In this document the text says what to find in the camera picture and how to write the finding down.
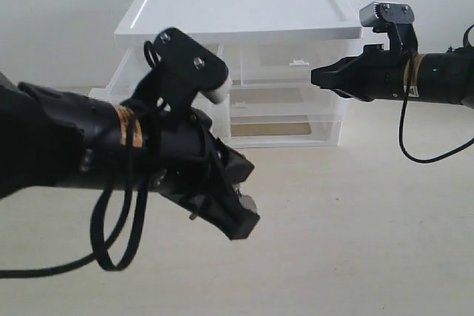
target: brown tape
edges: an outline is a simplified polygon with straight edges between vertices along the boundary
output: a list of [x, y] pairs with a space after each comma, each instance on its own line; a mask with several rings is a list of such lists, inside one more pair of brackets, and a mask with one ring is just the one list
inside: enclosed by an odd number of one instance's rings
[[[121, 131], [121, 140], [120, 143], [122, 145], [127, 144], [127, 127], [130, 119], [135, 114], [130, 108], [123, 107], [120, 105], [113, 107], [118, 116], [118, 120], [120, 121], [120, 131]], [[135, 127], [133, 128], [133, 140], [132, 145], [136, 148], [143, 147], [143, 132], [141, 131], [140, 121], [135, 121]]]
[[[413, 77], [412, 77], [412, 83], [411, 87], [417, 87], [418, 86], [418, 72], [420, 71], [420, 66], [423, 61], [423, 58], [425, 55], [423, 54], [416, 54], [415, 55], [415, 61], [413, 62]], [[408, 75], [410, 74], [410, 60], [407, 61], [407, 64], [405, 64], [405, 72], [403, 75], [403, 85], [407, 86], [408, 85]]]

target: drawer lid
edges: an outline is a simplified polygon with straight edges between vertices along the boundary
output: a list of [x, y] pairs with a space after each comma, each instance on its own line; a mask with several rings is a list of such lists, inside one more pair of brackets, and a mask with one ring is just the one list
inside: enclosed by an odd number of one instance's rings
[[269, 44], [361, 37], [347, 0], [134, 0], [116, 28], [121, 47], [167, 27], [203, 44]]

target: white plastic drawer unit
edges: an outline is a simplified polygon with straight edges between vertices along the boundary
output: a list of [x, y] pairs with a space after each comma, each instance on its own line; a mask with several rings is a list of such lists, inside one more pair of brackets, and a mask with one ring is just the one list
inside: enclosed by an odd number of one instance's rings
[[135, 0], [115, 32], [124, 58], [91, 96], [130, 96], [150, 70], [144, 41], [167, 27], [229, 67], [229, 98], [217, 106], [202, 96], [195, 102], [223, 141], [235, 148], [338, 144], [347, 101], [311, 85], [310, 72], [362, 51], [361, 25], [346, 0]]

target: white table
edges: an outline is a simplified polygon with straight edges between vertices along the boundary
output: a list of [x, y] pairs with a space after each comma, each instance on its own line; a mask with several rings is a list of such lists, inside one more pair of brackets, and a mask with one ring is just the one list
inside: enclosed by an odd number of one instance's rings
[[[2, 280], [1, 313], [471, 315], [474, 151], [409, 162], [397, 145], [399, 108], [352, 102], [337, 148], [246, 151], [256, 170], [245, 191], [261, 213], [247, 241], [228, 242], [156, 196], [126, 272], [92, 265], [46, 280]], [[411, 104], [407, 147], [427, 157], [464, 143], [473, 114]], [[89, 251], [97, 194], [29, 189], [2, 201], [0, 266], [61, 263]]]

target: white rubber tip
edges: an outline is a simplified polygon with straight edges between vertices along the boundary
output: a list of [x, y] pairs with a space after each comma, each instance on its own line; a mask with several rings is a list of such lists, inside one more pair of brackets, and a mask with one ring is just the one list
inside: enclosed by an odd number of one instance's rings
[[230, 75], [228, 75], [225, 82], [219, 88], [211, 92], [202, 93], [202, 95], [208, 98], [212, 103], [220, 104], [227, 97], [227, 94], [229, 93], [231, 87], [232, 87], [232, 79]]

